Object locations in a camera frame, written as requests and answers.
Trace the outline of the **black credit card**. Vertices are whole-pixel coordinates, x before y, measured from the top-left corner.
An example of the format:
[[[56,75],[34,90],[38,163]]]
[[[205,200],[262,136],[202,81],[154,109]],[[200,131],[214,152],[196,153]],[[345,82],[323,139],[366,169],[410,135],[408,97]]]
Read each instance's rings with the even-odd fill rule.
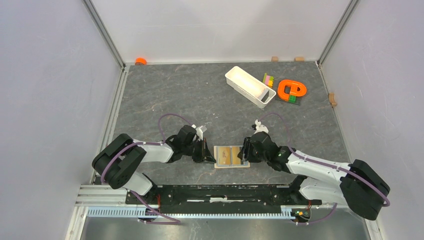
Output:
[[[265,89],[261,95],[258,97],[260,99],[261,102],[266,102],[269,96],[269,91],[267,89]]]

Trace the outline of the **white plastic bin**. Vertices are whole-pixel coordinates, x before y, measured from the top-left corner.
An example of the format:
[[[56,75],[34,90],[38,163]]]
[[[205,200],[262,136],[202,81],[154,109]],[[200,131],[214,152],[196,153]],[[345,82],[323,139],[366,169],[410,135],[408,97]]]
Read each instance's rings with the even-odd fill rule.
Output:
[[[231,86],[234,90],[243,95],[260,109],[264,109],[277,95],[275,90],[266,86],[263,82],[259,81],[239,66],[234,66],[231,68],[225,74],[225,78],[226,83],[229,86]],[[262,102],[259,99],[259,96],[265,89],[269,91],[269,96],[267,101]]]

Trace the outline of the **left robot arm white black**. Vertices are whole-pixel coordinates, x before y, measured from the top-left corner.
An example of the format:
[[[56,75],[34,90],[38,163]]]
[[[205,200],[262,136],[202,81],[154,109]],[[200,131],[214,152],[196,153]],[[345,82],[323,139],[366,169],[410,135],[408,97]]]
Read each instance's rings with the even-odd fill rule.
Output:
[[[124,188],[137,193],[145,204],[157,198],[155,184],[144,173],[137,171],[142,163],[170,164],[183,156],[195,163],[215,163],[204,137],[206,127],[184,125],[177,134],[161,142],[133,139],[126,133],[117,136],[92,161],[100,181],[112,189]]]

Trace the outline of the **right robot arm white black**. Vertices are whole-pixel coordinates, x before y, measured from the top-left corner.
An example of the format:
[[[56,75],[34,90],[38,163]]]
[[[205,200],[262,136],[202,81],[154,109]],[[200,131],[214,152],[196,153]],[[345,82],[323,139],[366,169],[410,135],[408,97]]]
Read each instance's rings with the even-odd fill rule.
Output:
[[[266,132],[246,137],[238,157],[298,175],[300,180],[288,191],[295,204],[306,200],[342,204],[370,221],[375,221],[381,209],[390,205],[389,185],[360,159],[346,163],[314,157],[290,146],[278,146]]]

